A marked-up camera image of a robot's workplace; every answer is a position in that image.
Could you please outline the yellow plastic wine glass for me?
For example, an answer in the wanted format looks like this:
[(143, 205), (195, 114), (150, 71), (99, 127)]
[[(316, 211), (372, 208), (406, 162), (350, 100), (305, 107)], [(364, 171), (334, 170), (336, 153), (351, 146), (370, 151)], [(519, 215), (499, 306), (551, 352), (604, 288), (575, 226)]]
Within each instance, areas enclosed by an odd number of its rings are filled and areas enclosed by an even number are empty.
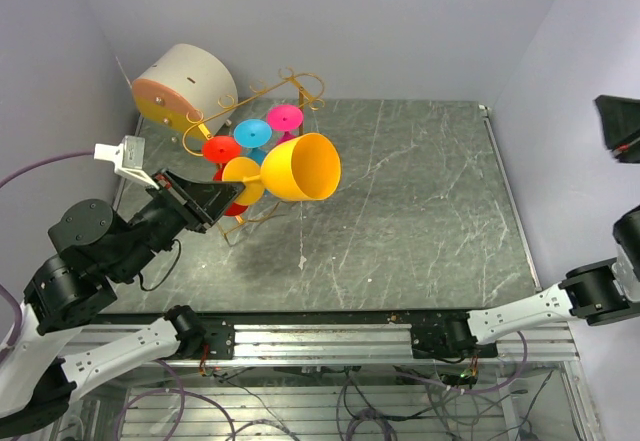
[(236, 157), (222, 171), (224, 182), (237, 182), (244, 191), (236, 199), (249, 206), (268, 192), (287, 202), (322, 201), (334, 194), (342, 176), (336, 147), (324, 135), (309, 133), (273, 148), (261, 164)]

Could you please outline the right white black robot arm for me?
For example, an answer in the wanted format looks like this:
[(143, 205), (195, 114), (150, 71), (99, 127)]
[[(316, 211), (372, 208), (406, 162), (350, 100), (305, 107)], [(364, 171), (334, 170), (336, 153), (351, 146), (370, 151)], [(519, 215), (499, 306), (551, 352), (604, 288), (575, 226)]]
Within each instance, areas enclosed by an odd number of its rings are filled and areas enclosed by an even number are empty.
[[(639, 99), (599, 95), (594, 104), (614, 159), (639, 165)], [(599, 326), (639, 317), (639, 204), (614, 223), (612, 236), (615, 258), (575, 268), (560, 283), (532, 296), (445, 322), (442, 348), (459, 357), (549, 322), (582, 319)]]

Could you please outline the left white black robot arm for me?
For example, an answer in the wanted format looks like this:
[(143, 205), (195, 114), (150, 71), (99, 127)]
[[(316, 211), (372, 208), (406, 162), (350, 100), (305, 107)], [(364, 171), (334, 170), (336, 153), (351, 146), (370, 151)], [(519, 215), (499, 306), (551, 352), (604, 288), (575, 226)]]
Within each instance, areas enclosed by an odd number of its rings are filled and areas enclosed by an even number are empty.
[(151, 199), (130, 220), (110, 204), (87, 199), (73, 205), (48, 231), (56, 249), (35, 272), (19, 305), (17, 334), (1, 358), (1, 435), (38, 431), (99, 386), (147, 362), (192, 358), (206, 329), (187, 305), (119, 340), (66, 355), (64, 347), (131, 284), (184, 231), (204, 233), (244, 191), (240, 182), (194, 182), (163, 169)]

